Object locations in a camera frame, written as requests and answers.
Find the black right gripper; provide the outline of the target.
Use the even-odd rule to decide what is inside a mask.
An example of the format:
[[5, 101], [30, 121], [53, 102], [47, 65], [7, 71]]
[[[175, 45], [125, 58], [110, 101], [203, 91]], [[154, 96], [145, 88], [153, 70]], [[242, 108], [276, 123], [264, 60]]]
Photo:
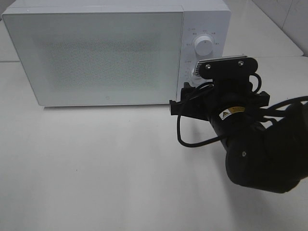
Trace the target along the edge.
[[170, 114], [209, 122], [229, 119], [256, 121], [256, 111], [268, 106], [270, 96], [252, 88], [249, 80], [207, 81], [198, 87], [184, 82], [180, 100], [169, 101]]

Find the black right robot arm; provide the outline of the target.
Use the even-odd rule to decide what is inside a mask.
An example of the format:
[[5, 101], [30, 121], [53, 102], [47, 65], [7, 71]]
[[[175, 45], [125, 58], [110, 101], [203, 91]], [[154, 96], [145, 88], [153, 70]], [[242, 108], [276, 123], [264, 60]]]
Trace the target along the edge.
[[207, 121], [216, 136], [197, 143], [181, 137], [188, 148], [221, 142], [225, 168], [237, 185], [285, 193], [308, 176], [308, 99], [298, 97], [269, 106], [269, 95], [251, 83], [211, 81], [198, 87], [184, 84], [179, 102], [170, 101], [170, 113]]

